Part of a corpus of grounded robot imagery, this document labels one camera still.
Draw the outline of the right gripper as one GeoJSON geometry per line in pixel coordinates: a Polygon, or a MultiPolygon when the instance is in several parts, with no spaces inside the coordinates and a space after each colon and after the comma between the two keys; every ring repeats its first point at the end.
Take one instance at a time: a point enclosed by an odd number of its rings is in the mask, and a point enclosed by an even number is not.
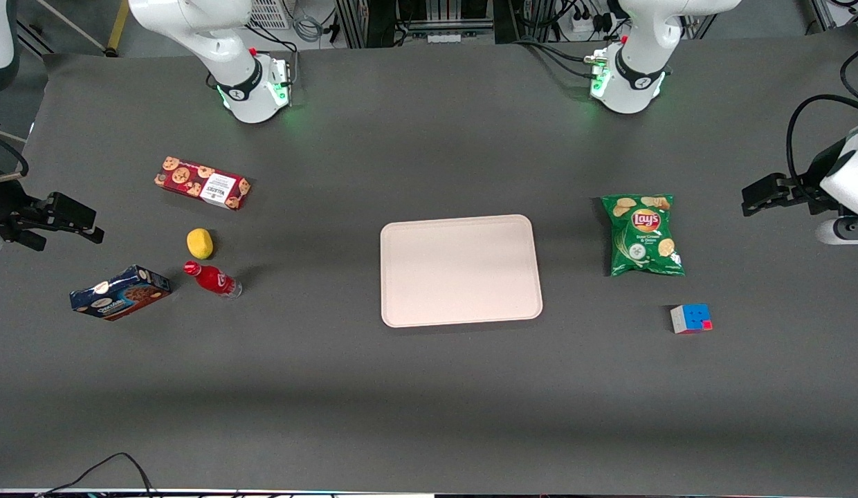
{"type": "Polygon", "coordinates": [[[28,230],[66,231],[100,245],[105,232],[96,226],[97,212],[71,196],[51,192],[46,199],[31,206],[28,224],[12,220],[12,215],[24,207],[28,195],[19,182],[0,183],[0,251],[6,243],[18,243],[33,251],[42,252],[46,237],[28,230]]]}

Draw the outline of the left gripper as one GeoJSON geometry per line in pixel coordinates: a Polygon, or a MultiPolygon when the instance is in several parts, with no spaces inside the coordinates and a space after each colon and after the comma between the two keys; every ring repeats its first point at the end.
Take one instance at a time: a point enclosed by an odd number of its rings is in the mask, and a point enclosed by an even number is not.
{"type": "Polygon", "coordinates": [[[785,174],[771,173],[741,190],[742,214],[752,216],[770,207],[807,205],[809,211],[830,211],[830,196],[838,204],[838,217],[816,230],[825,245],[858,245],[858,126],[850,130],[833,167],[819,182],[790,182],[785,174]]]}

